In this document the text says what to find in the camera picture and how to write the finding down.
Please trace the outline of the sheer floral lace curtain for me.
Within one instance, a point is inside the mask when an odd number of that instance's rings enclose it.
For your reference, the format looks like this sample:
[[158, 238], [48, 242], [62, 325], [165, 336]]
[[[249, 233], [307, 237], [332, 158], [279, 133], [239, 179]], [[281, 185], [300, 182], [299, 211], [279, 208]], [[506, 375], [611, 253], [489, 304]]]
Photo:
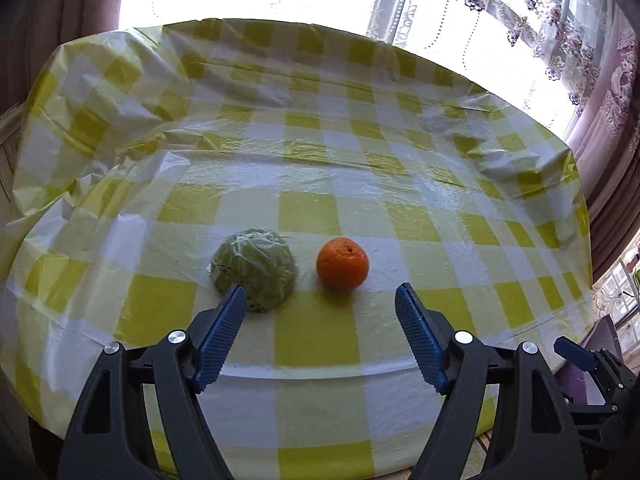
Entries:
[[122, 0], [119, 24], [262, 18], [346, 30], [454, 70], [567, 139], [619, 17], [614, 0]]

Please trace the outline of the pink patterned curtain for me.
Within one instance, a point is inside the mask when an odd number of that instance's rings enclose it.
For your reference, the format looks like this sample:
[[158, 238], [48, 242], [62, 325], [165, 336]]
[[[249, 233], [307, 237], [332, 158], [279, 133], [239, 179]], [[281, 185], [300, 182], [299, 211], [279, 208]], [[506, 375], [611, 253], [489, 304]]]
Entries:
[[587, 204], [591, 277], [597, 281], [639, 229], [639, 36], [620, 9], [568, 145]]

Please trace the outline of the green fruit small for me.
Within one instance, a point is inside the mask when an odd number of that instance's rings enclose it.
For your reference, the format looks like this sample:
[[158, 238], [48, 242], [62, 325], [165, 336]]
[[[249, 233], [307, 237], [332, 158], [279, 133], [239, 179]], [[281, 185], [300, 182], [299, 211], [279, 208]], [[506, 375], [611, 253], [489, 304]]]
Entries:
[[266, 313], [291, 296], [297, 278], [296, 261], [278, 233], [250, 228], [228, 236], [210, 262], [210, 278], [222, 294], [233, 285], [246, 292], [247, 309]]

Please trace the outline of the hidden orange tangerine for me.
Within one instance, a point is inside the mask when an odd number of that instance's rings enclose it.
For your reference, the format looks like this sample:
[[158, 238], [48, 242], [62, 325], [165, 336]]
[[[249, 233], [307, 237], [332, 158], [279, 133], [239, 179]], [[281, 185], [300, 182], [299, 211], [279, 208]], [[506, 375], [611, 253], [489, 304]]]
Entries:
[[369, 274], [369, 258], [360, 245], [348, 237], [335, 237], [317, 256], [316, 272], [322, 284], [333, 290], [354, 290]]

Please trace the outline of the yellow checkered plastic tablecloth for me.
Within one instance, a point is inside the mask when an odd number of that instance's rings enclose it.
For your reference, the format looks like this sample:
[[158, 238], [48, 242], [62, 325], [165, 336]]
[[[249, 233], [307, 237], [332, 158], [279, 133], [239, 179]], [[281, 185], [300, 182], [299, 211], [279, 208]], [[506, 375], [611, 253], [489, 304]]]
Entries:
[[[412, 466], [442, 399], [394, 312], [410, 283], [511, 348], [593, 322], [588, 211], [570, 149], [424, 58], [339, 30], [187, 22], [63, 44], [26, 102], [1, 229], [1, 366], [66, 433], [103, 347], [155, 344], [219, 300], [210, 259], [263, 228], [292, 296], [247, 315], [201, 408], [240, 479], [367, 479]], [[320, 248], [369, 274], [333, 290]]]

